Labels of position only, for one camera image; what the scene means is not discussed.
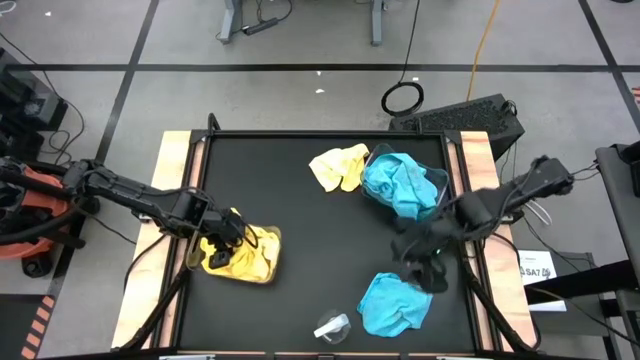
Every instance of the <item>crumpled cloth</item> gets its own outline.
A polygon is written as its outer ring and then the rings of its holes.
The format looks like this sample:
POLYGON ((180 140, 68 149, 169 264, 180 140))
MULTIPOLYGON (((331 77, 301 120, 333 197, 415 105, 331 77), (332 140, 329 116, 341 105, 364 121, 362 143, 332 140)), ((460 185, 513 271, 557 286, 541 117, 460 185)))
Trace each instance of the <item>crumpled cloth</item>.
POLYGON ((405 329, 420 329, 433 295, 400 280, 393 273, 380 273, 358 304, 364 329, 371 335, 396 337, 405 329))
POLYGON ((391 206, 399 217, 418 220, 437 205, 438 189, 425 178, 427 169, 402 153, 380 155, 364 170, 367 194, 391 206))
POLYGON ((344 191, 353 191, 362 183, 364 158, 367 155, 369 149, 365 144, 331 149, 313 158, 309 167, 326 192, 335 190, 338 185, 344 191))
POLYGON ((229 265, 217 269, 209 267, 209 259, 216 252, 215 245, 210 245, 205 237, 200 239, 200 249, 205 253, 204 260, 201 263, 204 271, 210 275, 254 283, 264 284, 273 279, 280 253, 280 239, 282 238, 280 230, 275 226, 248 226, 253 229, 253 232, 247 227, 245 229, 245 237, 249 238, 251 243, 257 243, 258 248, 256 249, 249 245, 245 239, 242 245, 235 248, 229 265))

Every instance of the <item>floor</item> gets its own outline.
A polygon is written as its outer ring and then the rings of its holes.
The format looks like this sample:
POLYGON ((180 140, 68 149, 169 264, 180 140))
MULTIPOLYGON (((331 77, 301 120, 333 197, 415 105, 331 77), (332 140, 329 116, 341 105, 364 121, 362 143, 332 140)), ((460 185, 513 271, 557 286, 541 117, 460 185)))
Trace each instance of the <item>floor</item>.
MULTIPOLYGON (((409 59, 422 65, 407 78, 424 86, 423 109, 464 100, 492 3, 422 2, 409 59)), ((0 32, 41 64, 36 69, 48 70, 58 92, 83 113, 74 158, 97 157, 149 182, 162 132, 204 128, 209 112, 224 129, 386 129, 390 117, 380 98, 400 76, 415 5, 388 1, 380 47, 369 44, 369 7, 345 0, 294 0, 287 20, 251 37, 236 34, 226 46, 215 40, 224 3, 211 0, 21 0, 0 18, 0 32)), ((255 10, 245 1, 246 24, 256 22, 255 10)), ((286 1, 267 1, 263 16, 286 10, 286 1)), ((516 102, 526 129, 516 172, 542 154, 580 169, 597 147, 637 140, 640 111, 629 87, 640 86, 639 17, 640 1, 502 3, 480 58, 491 66, 480 68, 473 97, 502 93, 516 102)), ((27 62, 4 41, 0 46, 27 62)), ((411 96, 398 94, 392 105, 410 105, 411 96)), ((62 128, 79 127, 69 111, 62 128)), ((625 258, 599 177, 578 183, 571 196, 540 203, 553 225, 537 227, 556 249, 592 252, 598 264, 625 258)), ((100 218, 136 238, 138 223, 126 209, 103 202, 100 218)), ((519 248, 542 249, 525 227, 513 232, 519 248)), ((0 293, 58 293, 40 356, 110 347, 133 247, 93 221, 82 236, 88 244, 73 254, 64 281, 26 281, 19 263, 0 263, 0 293)), ((602 345, 589 340, 544 334, 542 348, 604 357, 602 345)))

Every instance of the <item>yellow cloth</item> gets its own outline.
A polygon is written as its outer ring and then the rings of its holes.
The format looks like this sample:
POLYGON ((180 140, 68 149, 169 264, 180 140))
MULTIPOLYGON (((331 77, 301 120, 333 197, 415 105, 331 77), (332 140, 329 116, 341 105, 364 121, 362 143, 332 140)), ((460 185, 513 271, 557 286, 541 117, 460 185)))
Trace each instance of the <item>yellow cloth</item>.
MULTIPOLYGON (((221 268, 211 269, 209 267, 209 258, 215 254, 216 247, 209 245, 206 238, 200 239, 200 248, 205 253, 202 267, 208 274, 256 283, 271 281, 280 253, 280 230, 276 227, 249 226, 258 237, 258 248, 254 249, 245 239, 240 247, 235 248, 229 265, 221 268)), ((248 228, 245 230, 245 235, 251 243, 256 243, 253 233, 248 228)))
POLYGON ((331 149, 313 158, 309 167, 326 192, 335 190, 340 180, 342 190, 353 191, 362 184, 364 158, 367 155, 369 149, 365 144, 347 149, 331 149))

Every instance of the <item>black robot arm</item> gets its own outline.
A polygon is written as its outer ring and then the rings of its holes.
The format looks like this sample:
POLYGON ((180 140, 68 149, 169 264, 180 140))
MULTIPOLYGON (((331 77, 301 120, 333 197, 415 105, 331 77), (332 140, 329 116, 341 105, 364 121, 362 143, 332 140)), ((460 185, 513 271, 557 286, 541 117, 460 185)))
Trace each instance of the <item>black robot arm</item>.
POLYGON ((99 196, 136 216, 151 218, 160 231, 177 238, 206 237, 217 249, 216 267, 228 264, 233 248, 245 237, 246 223, 230 209, 219 209, 213 198, 194 187, 159 190, 115 174, 99 162, 81 160, 62 178, 73 197, 99 196))
POLYGON ((464 244, 486 239, 498 228, 505 214, 533 199, 568 194, 573 182, 573 176, 558 159, 536 159, 526 174, 496 189, 464 193, 438 209, 430 218, 416 224, 392 242, 393 258, 402 264, 408 280, 417 282, 427 292, 442 292, 447 289, 446 269, 438 261, 439 254, 449 244, 455 244, 461 254, 467 284, 511 348, 515 351, 533 351, 509 325, 483 289, 471 269, 469 259, 464 256, 464 244))

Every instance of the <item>black tabletop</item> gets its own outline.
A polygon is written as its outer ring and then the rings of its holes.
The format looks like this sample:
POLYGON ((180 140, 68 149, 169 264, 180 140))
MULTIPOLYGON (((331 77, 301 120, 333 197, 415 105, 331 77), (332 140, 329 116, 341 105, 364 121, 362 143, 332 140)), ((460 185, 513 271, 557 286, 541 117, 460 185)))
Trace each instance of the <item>black tabletop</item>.
POLYGON ((393 272, 392 210, 360 193, 326 193, 308 167, 313 157, 364 142, 385 142, 417 161, 446 168, 441 137, 216 138, 204 189, 249 223, 275 225, 282 251, 266 285, 191 277, 179 346, 186 350, 267 352, 472 352, 468 293, 456 254, 443 255, 449 290, 435 295, 422 328, 396 338, 371 336, 356 306, 377 273, 393 272), (335 309, 348 315, 347 339, 329 345, 313 336, 318 319, 335 309))
POLYGON ((640 279, 640 198, 633 193, 631 169, 620 159, 615 148, 597 149, 596 157, 622 241, 636 278, 640 279))

